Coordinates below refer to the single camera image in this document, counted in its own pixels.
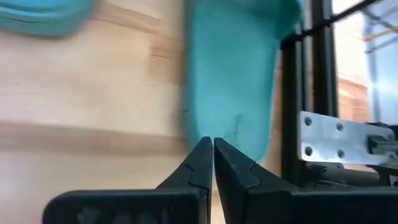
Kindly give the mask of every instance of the metal bracket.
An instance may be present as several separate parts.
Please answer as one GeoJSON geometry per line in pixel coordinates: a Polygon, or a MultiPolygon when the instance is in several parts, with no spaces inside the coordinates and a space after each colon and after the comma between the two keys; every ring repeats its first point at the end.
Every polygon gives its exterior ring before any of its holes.
{"type": "Polygon", "coordinates": [[[393,152],[372,154],[369,136],[395,140],[385,127],[357,123],[301,111],[298,118],[298,158],[310,162],[340,162],[379,165],[396,156],[393,152]]]}

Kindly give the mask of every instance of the wooden table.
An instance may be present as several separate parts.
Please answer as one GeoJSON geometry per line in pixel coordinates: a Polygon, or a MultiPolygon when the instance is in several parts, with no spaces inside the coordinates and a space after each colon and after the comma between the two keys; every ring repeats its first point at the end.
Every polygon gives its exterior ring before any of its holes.
{"type": "MultiPolygon", "coordinates": [[[[0,223],[41,223],[67,190],[156,187],[182,162],[182,8],[106,0],[67,37],[0,32],[0,223]]],[[[279,174],[275,97],[262,165],[279,174]]]]}

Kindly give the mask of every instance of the teal cloth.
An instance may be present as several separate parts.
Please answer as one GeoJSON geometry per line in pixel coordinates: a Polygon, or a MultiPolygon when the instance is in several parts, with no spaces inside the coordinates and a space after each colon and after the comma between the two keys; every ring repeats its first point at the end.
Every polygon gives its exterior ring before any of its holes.
{"type": "Polygon", "coordinates": [[[0,29],[65,35],[86,21],[95,0],[0,0],[0,29]]]}
{"type": "Polygon", "coordinates": [[[184,118],[190,144],[224,138],[255,161],[271,136],[281,40],[301,15],[297,0],[187,0],[184,118]]]}

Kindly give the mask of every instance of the screw hole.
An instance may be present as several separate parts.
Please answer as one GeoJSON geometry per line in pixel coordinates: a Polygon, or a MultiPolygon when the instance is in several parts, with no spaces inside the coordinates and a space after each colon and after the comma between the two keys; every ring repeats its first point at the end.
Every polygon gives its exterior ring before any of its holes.
{"type": "Polygon", "coordinates": [[[305,148],[305,154],[306,154],[307,156],[311,156],[311,155],[312,155],[312,148],[311,148],[310,146],[307,146],[307,147],[305,148]]]}
{"type": "Polygon", "coordinates": [[[306,124],[307,126],[309,126],[309,125],[312,124],[312,119],[309,118],[309,117],[306,117],[306,118],[304,119],[304,122],[305,122],[305,124],[306,124]]]}
{"type": "Polygon", "coordinates": [[[341,159],[344,158],[344,151],[341,149],[337,150],[337,156],[341,159]]]}
{"type": "Polygon", "coordinates": [[[343,125],[341,123],[337,123],[336,128],[337,128],[337,130],[342,131],[343,125]]]}

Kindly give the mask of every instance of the black metal frame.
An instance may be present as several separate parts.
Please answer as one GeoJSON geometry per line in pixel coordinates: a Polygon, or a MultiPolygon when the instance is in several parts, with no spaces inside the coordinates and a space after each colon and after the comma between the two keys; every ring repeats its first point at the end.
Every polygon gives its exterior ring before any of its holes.
{"type": "Polygon", "coordinates": [[[335,66],[333,23],[378,0],[364,0],[340,14],[332,14],[332,0],[308,0],[312,13],[311,29],[301,22],[295,32],[282,42],[282,178],[303,187],[338,184],[344,178],[357,185],[374,185],[375,176],[367,172],[351,172],[341,164],[300,161],[297,150],[297,118],[308,111],[309,89],[305,54],[305,38],[312,37],[313,112],[338,117],[338,95],[335,66]]]}

